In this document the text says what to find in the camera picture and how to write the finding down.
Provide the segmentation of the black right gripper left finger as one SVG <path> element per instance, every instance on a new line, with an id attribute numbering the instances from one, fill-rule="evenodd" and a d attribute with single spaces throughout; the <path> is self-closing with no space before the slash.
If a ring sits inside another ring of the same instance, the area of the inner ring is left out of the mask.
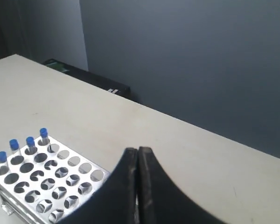
<path id="1" fill-rule="evenodd" d="M 59 224 L 133 224 L 138 151 L 126 148 L 103 185 Z"/>

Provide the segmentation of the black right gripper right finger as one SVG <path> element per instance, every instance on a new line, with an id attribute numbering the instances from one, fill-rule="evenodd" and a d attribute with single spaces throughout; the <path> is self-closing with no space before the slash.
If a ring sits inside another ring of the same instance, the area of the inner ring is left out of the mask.
<path id="1" fill-rule="evenodd" d="M 138 201 L 142 224 L 223 224 L 187 197 L 149 147 L 138 150 Z"/>

